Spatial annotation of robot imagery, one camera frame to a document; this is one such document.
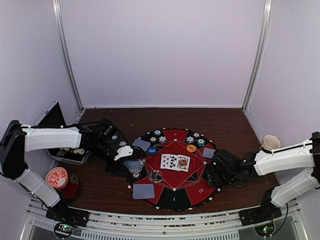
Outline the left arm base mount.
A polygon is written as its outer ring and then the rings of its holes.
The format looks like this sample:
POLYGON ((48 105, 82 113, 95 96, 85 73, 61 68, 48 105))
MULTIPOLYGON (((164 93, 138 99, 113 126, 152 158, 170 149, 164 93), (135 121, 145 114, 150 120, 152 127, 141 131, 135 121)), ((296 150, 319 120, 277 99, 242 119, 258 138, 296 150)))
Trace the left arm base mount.
POLYGON ((86 227, 90 213, 86 210, 71 208, 65 200, 60 200, 55 206, 48 207, 45 216, 70 226, 86 227))

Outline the jack of hearts card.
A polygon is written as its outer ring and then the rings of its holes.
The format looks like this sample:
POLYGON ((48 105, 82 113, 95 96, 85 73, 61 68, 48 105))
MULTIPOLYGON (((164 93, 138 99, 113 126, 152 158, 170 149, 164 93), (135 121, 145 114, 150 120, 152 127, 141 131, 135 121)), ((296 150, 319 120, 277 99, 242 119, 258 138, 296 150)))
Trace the jack of hearts card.
POLYGON ((178 155, 177 168, 180 171, 188 172, 191 158, 186 155, 178 155))

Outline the patterned paper cup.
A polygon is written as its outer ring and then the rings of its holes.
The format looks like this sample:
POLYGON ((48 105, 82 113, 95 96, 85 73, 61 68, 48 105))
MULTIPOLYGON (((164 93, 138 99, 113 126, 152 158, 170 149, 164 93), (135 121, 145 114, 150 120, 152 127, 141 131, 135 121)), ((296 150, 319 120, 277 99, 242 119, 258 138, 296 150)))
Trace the patterned paper cup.
POLYGON ((280 140, 274 136, 274 135, 265 135, 263 137, 262 143, 261 143, 261 148, 272 151, 272 150, 277 150, 281 147, 281 142, 280 140))

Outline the aluminium poker case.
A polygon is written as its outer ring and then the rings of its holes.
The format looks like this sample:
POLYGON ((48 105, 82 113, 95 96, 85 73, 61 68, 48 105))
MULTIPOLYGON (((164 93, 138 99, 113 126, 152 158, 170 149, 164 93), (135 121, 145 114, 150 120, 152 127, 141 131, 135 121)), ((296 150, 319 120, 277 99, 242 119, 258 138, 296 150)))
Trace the aluminium poker case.
MULTIPOLYGON (((34 125, 42 127, 66 125, 59 102, 57 100, 52 101, 35 121, 34 125)), ((70 152, 64 152, 60 151, 59 148, 51 148, 47 149, 46 152, 55 161, 83 166, 87 162, 91 152, 84 149, 85 153, 80 155, 74 154, 73 150, 74 148, 71 148, 70 152)))

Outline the green chips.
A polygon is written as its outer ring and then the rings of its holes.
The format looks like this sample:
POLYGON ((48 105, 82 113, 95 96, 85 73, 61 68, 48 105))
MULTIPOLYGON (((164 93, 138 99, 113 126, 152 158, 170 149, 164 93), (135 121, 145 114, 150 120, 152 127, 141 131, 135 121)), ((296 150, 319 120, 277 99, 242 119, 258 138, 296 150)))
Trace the green chips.
POLYGON ((154 131, 153 131, 153 134, 154 134, 155 136, 161 136, 161 135, 162 135, 162 131, 161 131, 160 129, 157 129, 157 130, 154 130, 154 131))
POLYGON ((203 138, 199 138, 196 140, 196 144, 199 148, 204 147, 206 144, 206 141, 203 138))

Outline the red black chips seat three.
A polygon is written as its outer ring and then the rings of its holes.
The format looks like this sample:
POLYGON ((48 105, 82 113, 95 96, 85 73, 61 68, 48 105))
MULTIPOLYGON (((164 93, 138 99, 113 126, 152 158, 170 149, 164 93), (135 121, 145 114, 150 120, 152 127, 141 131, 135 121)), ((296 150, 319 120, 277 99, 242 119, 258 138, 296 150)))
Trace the red black chips seat three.
POLYGON ((140 174, 139 172, 134 172, 134 173, 132 174, 132 177, 133 177, 134 179, 139 179, 139 178, 141 177, 141 174, 140 174))

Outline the red gold card box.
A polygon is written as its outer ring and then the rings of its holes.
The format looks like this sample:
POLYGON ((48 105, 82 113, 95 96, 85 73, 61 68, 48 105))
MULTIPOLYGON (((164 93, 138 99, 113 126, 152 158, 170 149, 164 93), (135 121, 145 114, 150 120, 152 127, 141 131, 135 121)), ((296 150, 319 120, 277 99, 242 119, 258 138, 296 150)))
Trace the red gold card box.
POLYGON ((77 155, 83 155, 85 153, 85 149, 84 148, 74 148, 72 153, 77 154, 77 155))

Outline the blue small blind button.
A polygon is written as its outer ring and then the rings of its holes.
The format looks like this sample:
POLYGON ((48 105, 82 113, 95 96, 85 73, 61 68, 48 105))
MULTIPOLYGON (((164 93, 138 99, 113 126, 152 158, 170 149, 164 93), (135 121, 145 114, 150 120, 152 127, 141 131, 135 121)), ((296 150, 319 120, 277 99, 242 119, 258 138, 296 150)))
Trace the blue small blind button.
POLYGON ((153 156, 158 152, 158 150, 155 147, 149 147, 146 152, 148 155, 153 156))

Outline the blue playing card deck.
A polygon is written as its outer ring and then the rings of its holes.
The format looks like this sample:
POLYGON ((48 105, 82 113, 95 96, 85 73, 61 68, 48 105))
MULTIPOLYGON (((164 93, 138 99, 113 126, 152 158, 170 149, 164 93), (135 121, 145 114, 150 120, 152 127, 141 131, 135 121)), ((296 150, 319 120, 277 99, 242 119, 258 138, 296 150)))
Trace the blue playing card deck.
POLYGON ((130 173, 140 173, 143 169, 143 161, 139 159, 126 159, 123 165, 129 170, 130 173))

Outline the orange big blind button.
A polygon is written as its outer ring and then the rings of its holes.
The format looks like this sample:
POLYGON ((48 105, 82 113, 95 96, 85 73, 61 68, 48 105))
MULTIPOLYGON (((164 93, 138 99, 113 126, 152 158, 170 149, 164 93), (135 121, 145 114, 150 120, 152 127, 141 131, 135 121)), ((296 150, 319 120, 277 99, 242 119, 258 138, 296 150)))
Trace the orange big blind button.
POLYGON ((195 145, 193 145, 193 144, 189 144, 189 145, 186 146, 186 149, 187 149, 188 152, 194 153, 197 150, 197 147, 195 145))

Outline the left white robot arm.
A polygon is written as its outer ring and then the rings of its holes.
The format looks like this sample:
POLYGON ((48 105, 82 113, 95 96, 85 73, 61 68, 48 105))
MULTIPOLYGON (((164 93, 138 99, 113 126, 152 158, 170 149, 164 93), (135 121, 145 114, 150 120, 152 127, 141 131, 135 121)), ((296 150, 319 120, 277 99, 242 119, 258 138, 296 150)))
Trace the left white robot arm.
POLYGON ((123 132, 112 121, 103 118, 71 125, 26 125, 12 120, 0 141, 0 173, 41 200, 61 222, 72 218, 72 211, 62 195, 49 186, 25 161, 25 154, 38 150, 84 148, 107 163, 114 174, 129 172, 124 160, 138 160, 145 151, 126 142, 113 148, 111 138, 123 132))

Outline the black gold card box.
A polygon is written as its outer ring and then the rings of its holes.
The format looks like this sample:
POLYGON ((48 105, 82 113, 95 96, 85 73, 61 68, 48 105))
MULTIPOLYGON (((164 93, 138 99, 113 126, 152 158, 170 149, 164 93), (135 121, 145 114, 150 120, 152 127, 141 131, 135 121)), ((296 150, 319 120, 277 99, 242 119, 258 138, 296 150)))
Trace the black gold card box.
POLYGON ((70 152, 71 151, 71 148, 59 148, 60 151, 62 152, 70 152))

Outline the left aluminium frame post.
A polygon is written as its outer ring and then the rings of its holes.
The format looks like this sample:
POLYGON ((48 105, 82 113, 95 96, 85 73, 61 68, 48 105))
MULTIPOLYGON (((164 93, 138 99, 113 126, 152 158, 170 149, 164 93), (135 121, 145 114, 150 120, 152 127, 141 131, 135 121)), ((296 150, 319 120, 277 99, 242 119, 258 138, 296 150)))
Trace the left aluminium frame post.
POLYGON ((71 91, 72 91, 72 94, 75 98, 77 108, 80 112, 82 112, 84 110, 84 106, 83 106, 81 96, 80 96, 80 93, 78 90, 78 86, 77 86, 77 83, 75 80, 75 76, 74 76, 74 72, 73 72, 73 68, 72 68, 72 63, 71 63, 71 58, 70 58, 70 54, 68 51, 67 39, 66 39, 64 24, 63 24, 63 16, 62 16, 62 12, 61 12, 61 1, 60 0, 53 0, 52 6, 53 6, 53 13, 54 13, 55 21, 56 21, 60 46, 61 46, 61 50, 62 50, 63 62, 65 65, 68 81, 70 83, 71 91))

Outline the front aluminium rail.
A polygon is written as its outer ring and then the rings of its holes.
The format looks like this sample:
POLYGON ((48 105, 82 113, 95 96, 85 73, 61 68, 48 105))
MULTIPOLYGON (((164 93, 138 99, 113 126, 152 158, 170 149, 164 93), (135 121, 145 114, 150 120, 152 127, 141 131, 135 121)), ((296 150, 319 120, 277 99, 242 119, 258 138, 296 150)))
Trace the front aluminium rail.
POLYGON ((274 224, 273 240, 309 239, 296 200, 271 221, 242 225, 239 210, 184 215, 136 215, 89 211, 85 227, 77 227, 70 240, 263 240, 258 233, 274 224))

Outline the right aluminium frame post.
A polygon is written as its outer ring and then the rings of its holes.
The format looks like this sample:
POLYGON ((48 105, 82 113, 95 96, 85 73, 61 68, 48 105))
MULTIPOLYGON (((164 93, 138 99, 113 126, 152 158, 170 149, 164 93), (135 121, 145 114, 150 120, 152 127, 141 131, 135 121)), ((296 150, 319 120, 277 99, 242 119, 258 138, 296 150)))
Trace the right aluminium frame post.
POLYGON ((259 77, 262 70, 262 60, 267 47, 267 41, 270 32, 271 19, 272 19, 272 10, 273 10, 274 1, 265 0, 263 14, 261 19, 260 34, 258 38, 258 44, 256 49, 256 54, 253 62, 253 67, 249 79, 249 84, 245 94, 245 98, 242 104, 242 111, 244 113, 249 112, 249 108, 252 104, 254 94, 258 85, 259 77))

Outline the white grey chip stack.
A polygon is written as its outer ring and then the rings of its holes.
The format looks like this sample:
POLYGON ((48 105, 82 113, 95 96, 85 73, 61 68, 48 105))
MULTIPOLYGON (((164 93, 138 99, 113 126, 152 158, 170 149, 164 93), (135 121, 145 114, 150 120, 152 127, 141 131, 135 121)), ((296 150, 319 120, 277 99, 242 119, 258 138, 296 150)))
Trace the white grey chip stack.
POLYGON ((123 147, 123 146, 126 146, 127 145, 127 143, 125 142, 125 141, 121 141, 120 143, 119 143, 119 146, 120 147, 123 147))

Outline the red floral round tin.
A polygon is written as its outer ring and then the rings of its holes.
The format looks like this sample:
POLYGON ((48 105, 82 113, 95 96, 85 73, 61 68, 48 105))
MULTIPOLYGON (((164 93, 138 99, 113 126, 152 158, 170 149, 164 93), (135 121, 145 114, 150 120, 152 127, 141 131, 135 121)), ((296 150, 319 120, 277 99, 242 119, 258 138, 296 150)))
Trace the red floral round tin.
POLYGON ((45 181, 48 185, 59 191, 68 184, 68 172, 63 167, 55 167, 48 172, 45 181))

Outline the red black chips seat seven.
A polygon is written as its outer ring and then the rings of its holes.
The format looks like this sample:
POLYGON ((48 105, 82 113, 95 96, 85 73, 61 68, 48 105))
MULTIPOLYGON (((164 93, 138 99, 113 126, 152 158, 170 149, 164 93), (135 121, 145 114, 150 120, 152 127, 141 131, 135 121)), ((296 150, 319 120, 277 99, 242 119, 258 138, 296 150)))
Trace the red black chips seat seven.
POLYGON ((195 132, 195 133, 193 134, 193 136, 194 136, 194 138, 199 138, 199 137, 200 137, 200 134, 197 133, 197 132, 195 132))

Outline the aluminium frame post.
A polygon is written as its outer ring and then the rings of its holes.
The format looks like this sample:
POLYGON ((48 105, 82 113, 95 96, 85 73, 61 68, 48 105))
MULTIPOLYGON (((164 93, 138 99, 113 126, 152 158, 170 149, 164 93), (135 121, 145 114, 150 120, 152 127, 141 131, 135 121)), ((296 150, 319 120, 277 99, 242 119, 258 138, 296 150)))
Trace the aluminium frame post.
POLYGON ((265 0, 263 14, 261 19, 260 34, 258 38, 258 44, 256 49, 256 54, 253 62, 253 67, 249 79, 249 84, 245 94, 245 98, 242 104, 242 111, 244 113, 249 112, 249 108, 252 104, 254 94, 258 85, 259 77, 262 70, 262 60, 267 47, 267 41, 270 32, 271 19, 272 19, 272 10, 273 10, 274 1, 265 0))
POLYGON ((56 21, 60 46, 61 46, 61 50, 62 50, 63 62, 65 65, 68 81, 70 83, 71 91, 72 91, 72 94, 75 98, 77 108, 80 112, 82 112, 84 110, 84 106, 83 106, 81 96, 80 96, 80 93, 78 90, 78 86, 77 86, 77 83, 75 80, 75 76, 74 76, 74 72, 73 72, 73 68, 72 68, 72 63, 71 63, 71 58, 70 58, 70 54, 68 51, 67 39, 66 39, 64 24, 63 24, 63 16, 62 16, 62 12, 61 12, 61 1, 60 0, 53 0, 52 6, 53 6, 53 13, 54 13, 55 21, 56 21))

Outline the card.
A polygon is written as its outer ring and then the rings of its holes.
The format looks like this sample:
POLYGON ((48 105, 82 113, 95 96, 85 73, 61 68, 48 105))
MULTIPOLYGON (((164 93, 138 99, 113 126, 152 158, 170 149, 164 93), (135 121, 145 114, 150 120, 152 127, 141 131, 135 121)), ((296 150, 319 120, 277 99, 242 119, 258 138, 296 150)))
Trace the card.
POLYGON ((146 151, 146 150, 150 147, 151 143, 148 142, 148 141, 145 141, 145 140, 142 140, 142 139, 137 138, 137 139, 134 140, 134 142, 132 143, 132 145, 133 145, 134 147, 139 147, 139 148, 141 148, 143 151, 146 151))
POLYGON ((215 149, 205 147, 203 149, 202 156, 204 158, 211 159, 214 156, 215 152, 216 152, 215 149))
POLYGON ((134 184, 132 197, 135 200, 154 199, 155 188, 153 184, 134 184))

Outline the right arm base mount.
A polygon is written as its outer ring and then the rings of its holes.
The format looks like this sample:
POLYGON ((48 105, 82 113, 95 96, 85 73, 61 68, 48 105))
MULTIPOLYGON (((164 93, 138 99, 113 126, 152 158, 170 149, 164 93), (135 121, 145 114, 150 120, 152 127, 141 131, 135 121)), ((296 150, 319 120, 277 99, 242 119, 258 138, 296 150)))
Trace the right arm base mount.
POLYGON ((260 207, 241 210, 239 217, 242 226, 256 225, 263 222, 272 222, 275 218, 282 216, 280 209, 270 210, 260 207))

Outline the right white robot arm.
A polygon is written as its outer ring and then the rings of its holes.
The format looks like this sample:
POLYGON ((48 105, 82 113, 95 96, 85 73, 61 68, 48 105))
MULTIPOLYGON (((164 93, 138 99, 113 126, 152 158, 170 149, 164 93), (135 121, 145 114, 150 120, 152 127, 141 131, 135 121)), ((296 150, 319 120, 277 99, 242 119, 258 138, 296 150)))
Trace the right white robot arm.
POLYGON ((250 177, 265 176, 270 173, 302 168, 302 172, 286 183, 267 190, 262 206, 256 210, 259 220, 268 220, 276 208, 284 206, 292 199, 312 189, 320 187, 320 133, 288 147, 248 152, 238 158, 225 148, 215 151, 210 160, 220 177, 227 183, 244 182, 250 177))

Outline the round red black poker mat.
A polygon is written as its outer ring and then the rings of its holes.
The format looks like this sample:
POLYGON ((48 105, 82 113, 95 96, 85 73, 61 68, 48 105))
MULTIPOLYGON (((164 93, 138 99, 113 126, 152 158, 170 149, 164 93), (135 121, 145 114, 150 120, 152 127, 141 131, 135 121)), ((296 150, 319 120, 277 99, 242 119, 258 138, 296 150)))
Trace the round red black poker mat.
POLYGON ((186 138, 194 133, 187 128, 163 128, 160 136, 166 137, 166 142, 160 143, 159 137, 154 131, 147 132, 138 139, 150 142, 151 137, 157 137, 158 142, 151 143, 150 147, 157 149, 155 155, 148 155, 142 158, 143 167, 139 172, 141 177, 134 179, 133 176, 127 178, 127 182, 132 188, 137 184, 153 184, 154 199, 141 199, 150 204, 155 209, 182 212, 193 210, 211 201, 221 190, 221 186, 209 187, 206 178, 206 167, 210 163, 209 158, 202 156, 204 148, 217 150, 216 145, 199 133, 198 138, 194 138, 193 143, 187 143, 186 138), (197 139, 204 139, 205 146, 198 147, 197 139), (195 145, 196 151, 187 151, 187 145, 195 145), (161 155, 184 155, 190 157, 188 172, 172 169, 161 169, 161 155), (151 171, 159 170, 163 174, 163 181, 154 183, 150 180, 151 171))

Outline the red black chips seat five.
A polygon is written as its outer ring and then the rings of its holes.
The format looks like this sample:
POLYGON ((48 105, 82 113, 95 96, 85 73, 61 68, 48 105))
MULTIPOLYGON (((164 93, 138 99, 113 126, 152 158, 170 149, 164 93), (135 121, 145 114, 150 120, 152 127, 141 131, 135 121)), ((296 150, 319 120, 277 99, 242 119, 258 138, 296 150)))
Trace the red black chips seat five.
POLYGON ((157 143, 157 142, 158 142, 158 138, 155 137, 155 136, 153 136, 153 137, 151 137, 151 138, 149 139, 149 141, 154 144, 154 143, 157 143))

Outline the dark red round lid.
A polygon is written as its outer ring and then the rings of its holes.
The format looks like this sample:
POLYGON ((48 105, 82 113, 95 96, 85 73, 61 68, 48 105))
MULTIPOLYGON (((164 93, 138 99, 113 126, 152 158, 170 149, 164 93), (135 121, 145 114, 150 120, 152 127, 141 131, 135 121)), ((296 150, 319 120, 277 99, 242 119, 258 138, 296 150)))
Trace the dark red round lid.
POLYGON ((68 182, 64 188, 60 190, 64 199, 69 200, 73 198, 79 189, 79 179, 73 172, 68 173, 68 182))

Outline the white chips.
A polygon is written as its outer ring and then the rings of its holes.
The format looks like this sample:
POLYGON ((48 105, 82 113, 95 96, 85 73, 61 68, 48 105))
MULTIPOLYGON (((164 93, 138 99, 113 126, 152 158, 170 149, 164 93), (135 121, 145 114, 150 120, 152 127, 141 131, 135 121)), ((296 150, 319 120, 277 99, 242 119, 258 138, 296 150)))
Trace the white chips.
POLYGON ((160 137, 158 138, 158 141, 159 141, 160 143, 165 143, 165 142, 167 141, 167 138, 166 138, 165 136, 160 136, 160 137))
POLYGON ((195 139, 194 139, 194 137, 192 137, 192 136, 188 136, 185 141, 186 141, 188 144, 192 144, 192 143, 195 141, 195 139))

